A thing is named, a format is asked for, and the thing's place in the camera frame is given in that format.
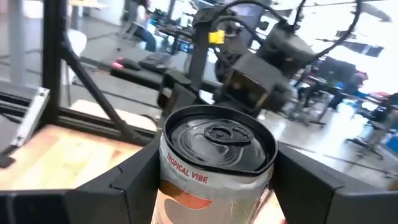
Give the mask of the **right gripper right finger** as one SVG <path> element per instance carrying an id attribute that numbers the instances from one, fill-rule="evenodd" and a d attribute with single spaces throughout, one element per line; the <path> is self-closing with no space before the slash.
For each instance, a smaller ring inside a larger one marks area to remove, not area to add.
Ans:
<path id="1" fill-rule="evenodd" d="M 397 224 L 397 192 L 379 189 L 280 143 L 271 178 L 288 224 Z"/>

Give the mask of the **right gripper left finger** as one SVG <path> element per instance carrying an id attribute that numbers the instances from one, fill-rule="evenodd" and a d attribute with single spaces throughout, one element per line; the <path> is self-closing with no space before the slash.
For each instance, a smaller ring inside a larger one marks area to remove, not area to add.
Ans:
<path id="1" fill-rule="evenodd" d="M 76 189 L 1 192 L 1 223 L 150 223 L 159 187 L 154 141 Z"/>

